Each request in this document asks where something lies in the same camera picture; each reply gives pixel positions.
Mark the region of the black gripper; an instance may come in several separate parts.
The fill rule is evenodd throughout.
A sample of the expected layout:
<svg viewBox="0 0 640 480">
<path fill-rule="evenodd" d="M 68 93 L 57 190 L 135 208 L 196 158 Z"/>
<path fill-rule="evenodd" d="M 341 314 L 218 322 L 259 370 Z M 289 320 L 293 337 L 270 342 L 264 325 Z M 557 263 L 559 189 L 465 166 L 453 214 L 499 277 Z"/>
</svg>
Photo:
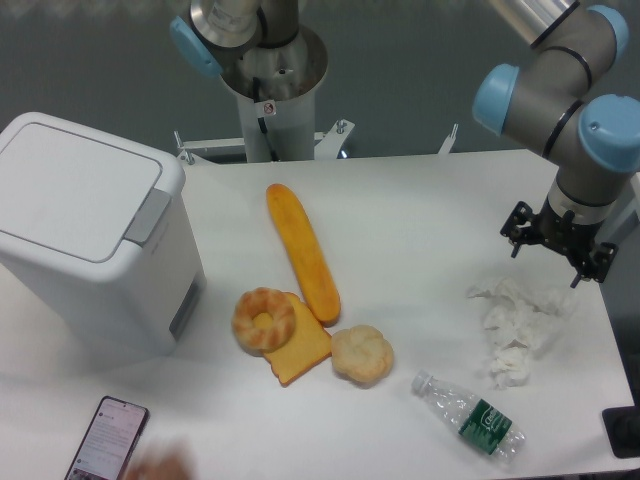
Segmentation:
<svg viewBox="0 0 640 480">
<path fill-rule="evenodd" d="M 614 243 L 595 244 L 596 233 L 607 215 L 607 204 L 587 205 L 563 192 L 549 192 L 537 215 L 526 202 L 519 201 L 500 235 L 509 241 L 512 257 L 525 245 L 542 245 L 570 257 L 570 264 L 576 270 L 571 288 L 576 288 L 581 281 L 603 283 L 618 253 Z"/>
</svg>

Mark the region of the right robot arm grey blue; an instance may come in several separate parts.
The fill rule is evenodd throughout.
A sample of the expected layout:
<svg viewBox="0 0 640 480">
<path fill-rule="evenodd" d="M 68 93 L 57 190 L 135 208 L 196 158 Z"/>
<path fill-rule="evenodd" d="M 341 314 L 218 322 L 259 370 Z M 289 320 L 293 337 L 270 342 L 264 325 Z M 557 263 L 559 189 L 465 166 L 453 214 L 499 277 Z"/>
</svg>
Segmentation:
<svg viewBox="0 0 640 480">
<path fill-rule="evenodd" d="M 558 168 L 529 228 L 509 226 L 514 246 L 541 243 L 564 255 L 595 252 L 595 236 L 624 185 L 639 170 L 639 103 L 586 98 L 623 55 L 629 27 L 615 9 L 578 1 L 493 1 L 529 44 L 534 62 L 502 64 L 483 80 L 478 123 Z"/>
</svg>

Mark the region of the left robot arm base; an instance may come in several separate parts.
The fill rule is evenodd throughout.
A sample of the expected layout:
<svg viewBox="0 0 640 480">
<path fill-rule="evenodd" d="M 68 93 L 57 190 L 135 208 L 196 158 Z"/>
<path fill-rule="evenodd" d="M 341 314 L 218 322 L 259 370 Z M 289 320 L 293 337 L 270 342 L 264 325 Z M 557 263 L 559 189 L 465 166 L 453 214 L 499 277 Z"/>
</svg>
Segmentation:
<svg viewBox="0 0 640 480">
<path fill-rule="evenodd" d="M 192 68 L 256 102 L 301 97 L 328 69 L 326 46 L 300 22 L 297 1 L 192 1 L 169 32 Z"/>
</svg>

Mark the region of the blurred human hand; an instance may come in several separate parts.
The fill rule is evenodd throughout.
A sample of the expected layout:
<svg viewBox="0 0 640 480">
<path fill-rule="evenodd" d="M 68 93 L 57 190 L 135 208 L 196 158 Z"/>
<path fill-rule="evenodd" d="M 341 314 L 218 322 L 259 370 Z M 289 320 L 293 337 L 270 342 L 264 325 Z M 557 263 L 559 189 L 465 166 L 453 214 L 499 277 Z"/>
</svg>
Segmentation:
<svg viewBox="0 0 640 480">
<path fill-rule="evenodd" d="M 191 480 L 196 478 L 188 443 L 155 442 L 134 455 L 126 468 L 126 480 Z"/>
</svg>

